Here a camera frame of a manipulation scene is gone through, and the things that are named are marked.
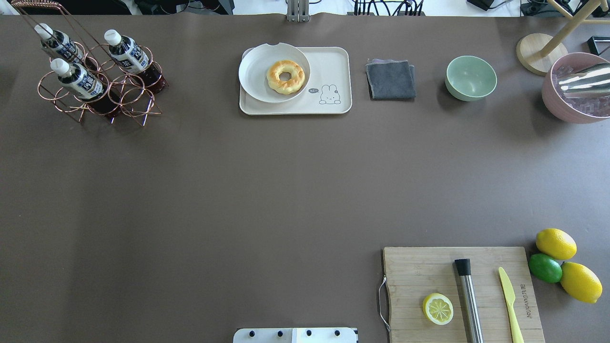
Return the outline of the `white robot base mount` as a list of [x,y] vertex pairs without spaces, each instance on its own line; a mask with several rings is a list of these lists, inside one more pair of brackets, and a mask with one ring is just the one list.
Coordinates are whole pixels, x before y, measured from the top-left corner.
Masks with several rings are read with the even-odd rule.
[[357,343],[358,341],[357,329],[346,326],[242,328],[233,336],[233,343]]

